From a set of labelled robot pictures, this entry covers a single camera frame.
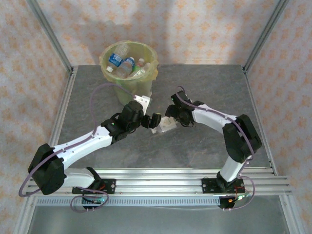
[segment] gray marble surface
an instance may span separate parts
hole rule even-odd
[[[231,115],[247,114],[258,133],[259,127],[239,65],[163,65],[153,82],[152,103],[148,114],[165,114],[172,104],[170,96],[182,85],[188,97]],[[93,128],[89,111],[92,90],[107,82],[99,66],[79,66],[62,126],[59,143],[79,137]],[[100,90],[94,98],[98,123],[120,112],[111,87]],[[140,127],[109,147],[80,159],[71,167],[84,168],[221,168],[228,157],[223,136],[204,125],[178,128],[153,135]],[[267,167],[269,160],[264,146],[255,155],[252,167]]]

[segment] bottle cap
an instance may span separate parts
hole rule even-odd
[[[110,67],[110,66],[107,66],[106,70],[107,70],[108,72],[112,73],[113,68],[112,68],[112,67]]]

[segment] robotic arm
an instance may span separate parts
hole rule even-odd
[[[94,131],[62,145],[54,147],[48,144],[41,145],[28,168],[28,173],[31,173],[34,167],[48,156],[60,152],[40,166],[32,175],[42,193],[48,195],[60,187],[74,187],[73,193],[79,194],[76,186],[104,191],[105,184],[109,181],[103,181],[95,170],[89,167],[84,169],[69,169],[68,167],[91,152],[126,138],[139,126],[145,128],[158,126],[160,114],[154,113],[152,118],[146,115],[149,103],[149,97],[135,96],[133,101],[124,106],[121,113],[102,122]]]
[[[213,193],[216,191],[221,193],[233,191],[233,186],[238,180],[237,174],[241,171],[246,160],[252,157],[252,153],[244,137],[241,136],[237,127],[229,119],[234,120],[241,127],[255,153],[262,143],[250,118],[247,115],[239,117],[227,115],[210,108],[200,101],[193,103],[187,98],[184,91],[179,91],[177,94],[180,98],[176,94],[171,96],[174,105],[168,107],[165,114],[167,117],[173,117],[184,127],[194,123],[202,123],[217,130],[224,136],[229,156],[223,168],[218,172],[216,180],[208,181],[210,187],[205,190]]]

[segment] cable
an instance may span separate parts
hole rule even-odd
[[[251,201],[252,201],[253,198],[254,198],[254,194],[255,194],[255,185],[254,185],[254,181],[253,181],[252,179],[250,179],[248,176],[240,176],[239,178],[240,178],[240,179],[244,179],[244,178],[245,178],[245,179],[250,180],[250,182],[251,182],[252,185],[253,185],[253,194],[252,194],[252,197],[249,199],[249,201],[248,201],[246,204],[244,204],[244,205],[242,205],[242,206],[234,207],[234,208],[228,208],[228,209],[225,209],[225,210],[231,211],[231,210],[237,210],[237,209],[243,208],[243,207],[247,206],[249,203],[251,203]]]
[[[115,86],[115,87],[118,87],[119,89],[122,89],[122,90],[125,91],[126,93],[130,94],[133,98],[135,97],[135,96],[134,96],[133,94],[131,94],[128,90],[126,90],[125,88],[123,88],[123,87],[121,87],[120,85],[117,85],[117,84],[113,84],[113,83],[104,83],[104,84],[101,84],[101,85],[99,85],[98,87],[96,87],[96,88],[93,90],[93,92],[91,93],[90,101],[89,101],[90,113],[91,113],[91,117],[92,117],[92,120],[93,120],[93,123],[94,123],[94,129],[93,129],[91,135],[88,136],[86,139],[84,139],[84,140],[78,142],[78,143],[75,143],[75,144],[73,144],[73,145],[67,146],[67,147],[65,147],[64,149],[61,149],[61,150],[58,150],[58,151],[52,153],[51,155],[49,155],[48,157],[46,157],[43,161],[41,161],[36,167],[34,167],[34,168],[32,169],[32,171],[28,174],[28,176],[26,177],[26,179],[24,180],[24,182],[22,183],[21,187],[19,188],[19,196],[20,196],[20,197],[29,197],[29,196],[31,196],[31,195],[33,195],[33,194],[35,194],[35,193],[37,193],[37,192],[40,191],[40,189],[37,189],[37,190],[35,190],[35,191],[33,191],[33,192],[30,192],[30,193],[27,193],[27,194],[23,194],[23,193],[22,193],[22,191],[24,190],[24,188],[25,188],[25,186],[26,186],[26,183],[30,180],[30,178],[33,176],[33,174],[34,174],[44,163],[46,163],[48,160],[50,160],[52,157],[56,156],[57,154],[62,153],[62,152],[66,151],[66,150],[69,150],[69,149],[71,149],[71,148],[74,148],[74,147],[76,147],[76,146],[79,146],[79,145],[81,145],[81,144],[87,142],[88,140],[90,140],[90,139],[93,137],[93,135],[96,133],[97,127],[98,127],[97,121],[96,121],[96,118],[95,118],[95,115],[94,115],[94,111],[93,111],[93,96],[94,96],[94,94],[95,94],[99,89],[101,89],[101,88],[103,88],[103,87],[106,87],[106,86]]]
[[[84,200],[84,201],[86,201],[86,202],[98,204],[98,203],[95,202],[95,200],[88,200],[85,196],[82,197],[82,200]]]
[[[245,188],[243,188],[243,187],[234,187],[234,189],[235,189],[235,199],[237,199],[238,189],[245,189]]]
[[[111,118],[116,118],[117,116],[120,116],[121,113],[114,114]]]
[[[178,88],[181,88],[181,89],[183,90],[183,92],[185,92],[185,89],[184,89],[182,86],[178,86]],[[217,114],[217,115],[219,115],[219,116],[221,116],[221,117],[223,117],[223,118],[225,118],[225,119],[228,119],[231,123],[233,123],[233,124],[235,125],[235,127],[239,130],[239,132],[242,134],[243,138],[245,139],[245,141],[246,141],[246,143],[247,143],[247,145],[248,145],[248,148],[249,148],[249,150],[250,150],[250,152],[251,152],[251,154],[252,154],[249,158],[246,159],[245,163],[243,164],[243,166],[242,166],[241,169],[239,170],[238,175],[240,175],[240,173],[242,172],[242,170],[249,164],[249,161],[252,160],[252,158],[254,157],[254,149],[252,148],[252,146],[251,146],[251,144],[250,144],[250,142],[249,142],[249,140],[248,140],[246,134],[244,133],[244,131],[242,130],[242,128],[239,126],[239,124],[236,123],[234,119],[232,119],[232,118],[226,116],[225,114],[223,114],[223,113],[221,113],[221,112],[219,112],[219,111],[211,110],[211,109],[206,109],[206,108],[199,107],[199,106],[195,106],[195,105],[193,105],[193,104],[191,104],[191,103],[188,103],[188,102],[186,102],[185,100],[183,100],[177,92],[176,92],[175,94],[176,94],[177,98],[178,98],[181,102],[183,102],[184,104],[186,104],[186,105],[188,105],[188,106],[191,106],[191,107],[193,107],[193,108],[195,108],[195,109],[199,109],[199,110],[202,110],[202,111],[207,111],[207,112],[211,112],[211,113]],[[255,186],[254,186],[253,180],[250,179],[250,178],[247,177],[247,176],[239,176],[238,178],[240,178],[240,179],[242,179],[242,178],[247,178],[247,179],[249,179],[249,180],[251,181],[251,183],[252,183],[252,185],[253,185],[253,194],[252,194],[251,199],[250,199],[245,205],[240,206],[240,207],[236,207],[236,208],[232,208],[232,209],[228,209],[228,210],[236,210],[236,209],[245,207],[245,206],[248,205],[248,204],[252,201],[252,199],[254,198]]]
[[[101,191],[101,190],[94,190],[94,189],[85,189],[85,188],[83,188],[83,187],[77,187],[78,189],[80,189],[80,190],[85,190],[85,191],[89,191],[89,192],[93,192],[93,193],[99,193],[99,194],[104,194],[104,195],[106,195],[107,196],[107,198],[106,198],[106,200],[102,203],[102,204],[100,204],[99,206],[97,206],[97,207],[93,207],[92,208],[92,211],[94,211],[94,210],[98,210],[98,209],[100,209],[100,208],[102,208],[107,202],[108,202],[108,199],[109,199],[109,195],[106,193],[106,192],[104,192],[104,191]],[[78,195],[78,196],[75,196],[72,200],[71,200],[71,202],[70,202],[70,209],[72,209],[72,211],[74,211],[74,212],[76,212],[76,213],[85,213],[85,212],[88,212],[89,211],[89,209],[86,209],[86,210],[76,210],[75,208],[74,208],[74,206],[73,206],[73,202],[74,202],[74,200],[76,199],[76,198],[79,198],[79,197],[82,197],[82,198],[93,198],[93,199],[97,199],[98,198],[98,196],[85,196],[85,195]]]
[[[177,207],[164,207],[164,206],[143,206],[147,208],[159,208],[159,209],[168,209],[168,210],[181,210],[181,211],[206,211],[206,210],[221,210],[219,207],[211,208],[177,208]]]

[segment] small object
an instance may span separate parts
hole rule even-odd
[[[116,76],[119,78],[127,78],[132,72],[135,65],[133,57],[126,58],[116,70]]]
[[[160,120],[160,124],[156,128],[151,129],[151,131],[153,134],[155,134],[157,132],[165,133],[171,129],[176,128],[176,123],[177,122],[172,117],[163,117]]]
[[[140,70],[142,67],[144,67],[144,64],[145,64],[145,60],[143,58],[139,58],[138,62],[135,64],[133,72]]]
[[[122,60],[127,56],[129,49],[129,46],[126,43],[118,45],[108,59],[108,66],[106,67],[106,70],[112,73],[114,69],[119,67]]]
[[[138,77],[138,76],[140,76],[140,75],[146,73],[146,71],[149,69],[150,65],[151,65],[151,64],[150,64],[149,62],[147,62],[147,63],[144,65],[144,67],[142,67],[140,70],[132,72],[132,73],[129,75],[129,77]]]

